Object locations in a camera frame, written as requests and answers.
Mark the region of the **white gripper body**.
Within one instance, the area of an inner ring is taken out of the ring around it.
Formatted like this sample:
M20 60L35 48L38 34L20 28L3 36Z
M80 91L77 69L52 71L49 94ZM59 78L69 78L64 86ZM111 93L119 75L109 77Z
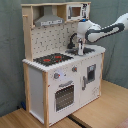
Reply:
M83 50L84 50L84 45L82 39L80 38L78 40L78 55L83 56Z

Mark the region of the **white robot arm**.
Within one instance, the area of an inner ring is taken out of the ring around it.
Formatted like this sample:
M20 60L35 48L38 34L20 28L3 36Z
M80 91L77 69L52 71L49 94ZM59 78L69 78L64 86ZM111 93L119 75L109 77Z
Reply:
M128 13L121 15L115 23L104 28L88 19L80 20L77 26L78 54L83 55L85 41L96 42L124 30L128 30Z

